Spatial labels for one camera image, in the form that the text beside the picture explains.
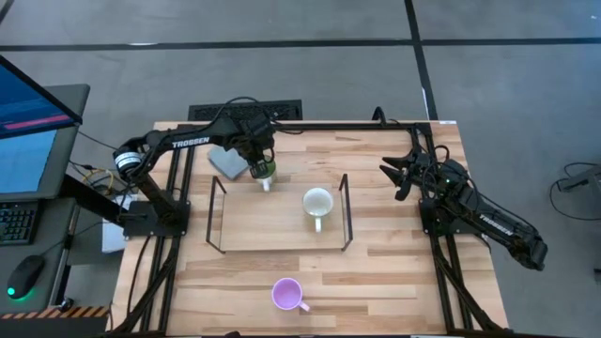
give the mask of gray floor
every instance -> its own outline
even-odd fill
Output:
[[[422,38],[601,36],[595,1],[414,3]],[[21,0],[0,25],[0,45],[408,37],[403,1],[396,0]],[[601,45],[426,47],[424,53],[439,118],[458,121],[479,189],[534,223],[549,246],[543,272],[525,270],[493,246],[511,327],[598,336],[601,289],[593,268],[601,267],[601,224],[558,215],[547,194],[564,164],[601,160],[595,137]],[[83,131],[114,144],[155,120],[185,119],[190,104],[238,95],[302,99],[305,118],[365,118],[376,105],[392,118],[426,117],[411,47],[5,57],[44,85],[90,84]],[[86,139],[78,139],[72,158],[111,165],[110,151]],[[573,213],[598,212],[586,191],[558,199]],[[116,266],[114,258],[107,261]],[[112,289],[89,292],[77,282],[99,274],[106,281],[116,270],[81,268],[70,290],[83,302],[108,302]]]

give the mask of wooden table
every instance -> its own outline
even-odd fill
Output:
[[[176,126],[159,122],[155,129]],[[467,166],[457,125],[432,122],[432,130],[435,145],[446,145],[451,156]],[[408,153],[408,133],[306,131],[278,132],[274,137],[280,181],[334,186],[348,174],[354,241],[345,253],[218,253],[206,244],[205,235],[210,181],[219,174],[207,160],[211,146],[197,147],[189,196],[192,218],[181,241],[167,334],[444,333],[429,239],[418,214],[419,190],[412,189],[404,202],[395,201],[395,187],[378,169],[382,157]],[[180,158],[181,175],[185,156]],[[170,161],[170,154],[163,155],[152,172],[160,186],[166,182]],[[254,182],[247,173],[224,186],[232,189],[239,184]],[[474,236],[455,237],[468,290],[495,322],[506,327],[487,247]],[[143,242],[130,240],[123,255],[113,302],[116,325],[124,318]],[[169,247],[166,241],[163,257]],[[143,256],[132,306],[146,289],[153,248],[154,239]],[[283,277],[300,281],[304,300],[312,306],[310,313],[285,312],[271,303],[271,286]],[[456,294],[449,289],[455,325],[461,328]],[[162,291],[157,295],[152,329],[158,327]]]

